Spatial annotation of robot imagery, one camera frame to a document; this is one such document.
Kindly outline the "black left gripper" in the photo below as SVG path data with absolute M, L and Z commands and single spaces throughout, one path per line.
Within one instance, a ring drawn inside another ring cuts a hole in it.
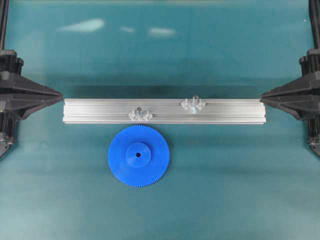
M 31 114 L 63 100 L 60 92 L 21 76 L 23 66 L 24 60 L 18 57 L 16 51 L 11 49 L 0 51 L 0 93 L 52 97 L 40 100 L 1 101 L 0 112 L 16 120 L 25 120 Z

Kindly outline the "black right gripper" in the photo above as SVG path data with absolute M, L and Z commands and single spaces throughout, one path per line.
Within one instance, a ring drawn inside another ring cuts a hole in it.
M 298 60 L 302 77 L 261 95 L 260 101 L 292 115 L 296 120 L 308 120 L 320 114 L 320 101 L 309 97 L 280 97 L 309 94 L 320 89 L 320 49 L 311 48 Z

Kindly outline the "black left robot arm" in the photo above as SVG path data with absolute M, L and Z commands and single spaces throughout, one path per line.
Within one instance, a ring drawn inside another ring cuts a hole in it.
M 19 121 L 63 99 L 60 92 L 21 76 L 23 65 L 14 50 L 0 51 L 1 156 L 15 143 Z

